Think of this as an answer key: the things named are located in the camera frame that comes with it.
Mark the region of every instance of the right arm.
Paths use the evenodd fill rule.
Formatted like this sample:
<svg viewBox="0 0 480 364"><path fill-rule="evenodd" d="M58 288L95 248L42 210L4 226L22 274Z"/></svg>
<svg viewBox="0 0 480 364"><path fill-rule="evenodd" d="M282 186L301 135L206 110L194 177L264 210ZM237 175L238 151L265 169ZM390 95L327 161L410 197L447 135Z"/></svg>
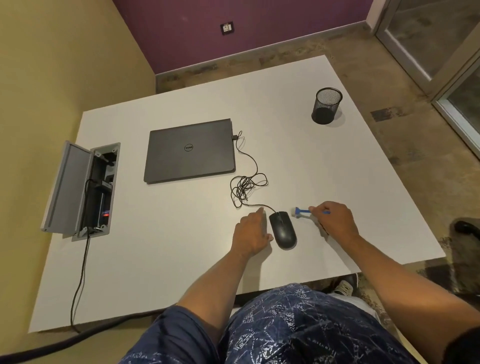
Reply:
<svg viewBox="0 0 480 364"><path fill-rule="evenodd" d="M429 363L441 363L449 343L480 327L475 308L363 239L345 205L327 201L309 210L358 265L392 321Z"/></svg>

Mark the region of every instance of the purple wall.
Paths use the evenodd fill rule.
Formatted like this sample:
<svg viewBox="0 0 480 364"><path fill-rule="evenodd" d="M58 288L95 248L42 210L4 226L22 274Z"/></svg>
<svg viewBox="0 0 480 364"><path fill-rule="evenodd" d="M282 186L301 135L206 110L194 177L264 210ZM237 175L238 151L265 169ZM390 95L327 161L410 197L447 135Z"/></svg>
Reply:
<svg viewBox="0 0 480 364"><path fill-rule="evenodd" d="M113 0L155 73L365 20L372 0ZM223 36L220 24L233 21Z"/></svg>

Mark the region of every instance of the white table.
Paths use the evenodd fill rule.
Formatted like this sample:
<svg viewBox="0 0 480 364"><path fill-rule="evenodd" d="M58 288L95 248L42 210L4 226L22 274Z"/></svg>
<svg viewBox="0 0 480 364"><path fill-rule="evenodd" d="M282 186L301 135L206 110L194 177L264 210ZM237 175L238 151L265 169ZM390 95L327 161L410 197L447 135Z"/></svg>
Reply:
<svg viewBox="0 0 480 364"><path fill-rule="evenodd" d="M316 91L343 93L330 125L311 120ZM147 185L143 181L151 130L231 118L243 130L244 151L270 185L250 203L277 211L324 200L347 204L361 234L404 264L444 256L425 220L383 154L325 56L87 111L77 143L121 142L110 234L93 238L86 284L75 322L166 307L230 248L236 210L233 175L253 162L236 152L234 174ZM297 246L275 242L248 265L239 293L358 271L307 219L294 219ZM29 331L69 325L85 241L53 234Z"/></svg>

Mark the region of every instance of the gray lid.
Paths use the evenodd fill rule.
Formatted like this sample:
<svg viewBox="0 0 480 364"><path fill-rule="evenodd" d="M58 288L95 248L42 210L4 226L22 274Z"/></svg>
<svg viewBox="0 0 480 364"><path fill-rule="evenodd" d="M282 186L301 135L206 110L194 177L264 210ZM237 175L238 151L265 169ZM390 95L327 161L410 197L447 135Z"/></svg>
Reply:
<svg viewBox="0 0 480 364"><path fill-rule="evenodd" d="M84 201L85 183L90 176L93 153L65 142L41 229L73 235L78 232Z"/></svg>

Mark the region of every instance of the hand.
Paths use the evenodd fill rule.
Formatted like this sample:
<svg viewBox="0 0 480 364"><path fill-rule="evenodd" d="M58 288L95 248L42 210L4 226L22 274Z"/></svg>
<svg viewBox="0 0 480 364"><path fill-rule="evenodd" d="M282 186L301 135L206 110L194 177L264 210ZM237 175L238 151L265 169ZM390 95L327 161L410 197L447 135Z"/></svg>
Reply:
<svg viewBox="0 0 480 364"><path fill-rule="evenodd" d="M271 234L264 235L262 231L263 217L264 208L261 207L257 212L251 212L240 219L233 233L231 252L250 258L261 252L268 242L273 240Z"/></svg>
<svg viewBox="0 0 480 364"><path fill-rule="evenodd" d="M359 236L359 230L350 209L338 202L325 201L317 207L308 208L318 222L339 244L346 243Z"/></svg>

